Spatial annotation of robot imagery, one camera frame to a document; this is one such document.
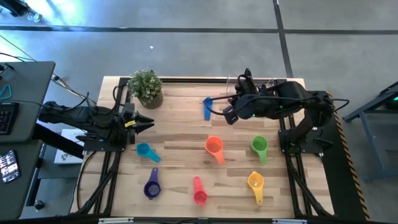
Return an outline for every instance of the measuring cup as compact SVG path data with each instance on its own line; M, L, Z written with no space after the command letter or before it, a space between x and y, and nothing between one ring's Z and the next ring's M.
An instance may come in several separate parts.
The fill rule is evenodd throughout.
M251 149L259 154L261 164L267 164L268 142L262 136L256 136L251 142Z
M149 199L152 200L160 194L162 190L157 179L157 174L159 173L158 168L153 168L150 173L150 177L146 185L144 186L144 194Z
M207 200L207 194L198 176L193 178L193 199L199 206L204 206Z
M160 157L152 150L148 143L140 143L137 145L138 156L143 156L152 159L155 162L160 162Z
M205 148L216 157L218 164L224 164L223 142L219 137L210 136L206 141Z
M209 107L211 109L211 106L213 106L213 100L210 100L211 98L208 96L203 100L203 106L205 107L205 120L210 120L210 110L207 109Z
M256 171L252 172L248 179L249 186L253 189L256 196L257 204L262 203L262 186L264 186L264 178Z

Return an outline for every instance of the potted plant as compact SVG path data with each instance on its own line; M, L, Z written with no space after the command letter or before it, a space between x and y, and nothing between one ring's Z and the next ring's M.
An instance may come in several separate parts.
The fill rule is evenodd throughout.
M153 70L134 72L127 88L147 109L156 109L163 103L162 81Z

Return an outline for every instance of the green measuring cup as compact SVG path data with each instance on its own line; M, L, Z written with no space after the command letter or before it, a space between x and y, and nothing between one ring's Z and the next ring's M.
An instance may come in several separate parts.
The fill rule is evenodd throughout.
M262 136L256 136L251 141L251 149L259 154L261 164L267 164L268 142Z

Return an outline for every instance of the smartphone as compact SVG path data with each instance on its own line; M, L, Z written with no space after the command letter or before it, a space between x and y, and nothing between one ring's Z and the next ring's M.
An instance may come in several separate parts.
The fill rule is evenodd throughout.
M10 150L6 154L0 156L0 169L1 179L5 184L20 176L14 150Z

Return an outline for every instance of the keyboard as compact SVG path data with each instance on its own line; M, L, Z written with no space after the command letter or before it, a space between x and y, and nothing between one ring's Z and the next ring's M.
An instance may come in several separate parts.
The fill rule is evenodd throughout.
M18 114L19 103L0 103L0 135L11 133Z

